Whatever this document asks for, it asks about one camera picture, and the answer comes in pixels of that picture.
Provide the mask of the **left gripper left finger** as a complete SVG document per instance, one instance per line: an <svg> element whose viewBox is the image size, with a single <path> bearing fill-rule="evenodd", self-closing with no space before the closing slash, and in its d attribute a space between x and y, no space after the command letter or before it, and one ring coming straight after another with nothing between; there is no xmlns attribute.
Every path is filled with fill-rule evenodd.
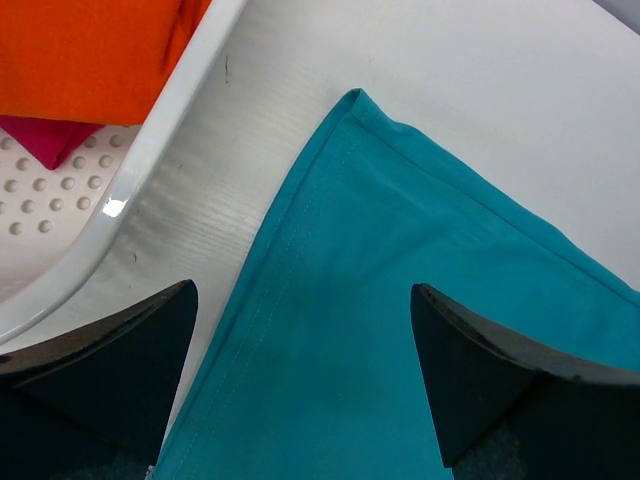
<svg viewBox="0 0 640 480"><path fill-rule="evenodd" d="M191 280L1 357L1 460L156 462L198 310Z"/></svg>

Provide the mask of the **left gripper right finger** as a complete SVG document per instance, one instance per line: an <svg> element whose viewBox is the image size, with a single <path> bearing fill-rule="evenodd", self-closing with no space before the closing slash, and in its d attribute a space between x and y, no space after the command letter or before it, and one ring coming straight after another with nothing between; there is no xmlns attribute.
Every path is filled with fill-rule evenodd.
<svg viewBox="0 0 640 480"><path fill-rule="evenodd" d="M552 349L426 284L410 311L445 467L638 469L638 373Z"/></svg>

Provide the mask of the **teal t-shirt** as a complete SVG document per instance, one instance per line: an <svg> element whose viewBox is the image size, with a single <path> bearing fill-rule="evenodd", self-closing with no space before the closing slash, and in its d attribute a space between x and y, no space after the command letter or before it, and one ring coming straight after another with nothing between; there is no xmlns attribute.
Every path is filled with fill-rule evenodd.
<svg viewBox="0 0 640 480"><path fill-rule="evenodd" d="M410 323L417 283L639 366L635 290L354 89L272 203L154 477L449 478Z"/></svg>

